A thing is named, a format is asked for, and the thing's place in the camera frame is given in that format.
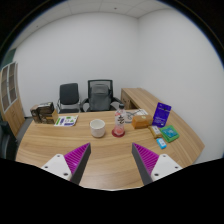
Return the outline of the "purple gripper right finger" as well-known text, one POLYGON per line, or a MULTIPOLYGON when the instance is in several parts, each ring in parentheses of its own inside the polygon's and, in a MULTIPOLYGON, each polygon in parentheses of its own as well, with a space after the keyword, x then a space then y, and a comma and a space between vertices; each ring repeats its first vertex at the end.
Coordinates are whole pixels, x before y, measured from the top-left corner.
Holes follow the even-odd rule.
POLYGON ((167 154, 158 155, 137 143, 132 144, 132 154, 144 185, 182 169, 167 154))

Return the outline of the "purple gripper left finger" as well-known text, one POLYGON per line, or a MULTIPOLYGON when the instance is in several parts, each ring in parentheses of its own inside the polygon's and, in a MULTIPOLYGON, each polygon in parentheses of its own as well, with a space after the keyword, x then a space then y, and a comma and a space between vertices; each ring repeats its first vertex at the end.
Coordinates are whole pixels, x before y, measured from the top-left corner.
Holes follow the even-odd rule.
POLYGON ((42 169, 78 185, 91 154, 91 144, 84 144, 69 153, 56 154, 42 169))

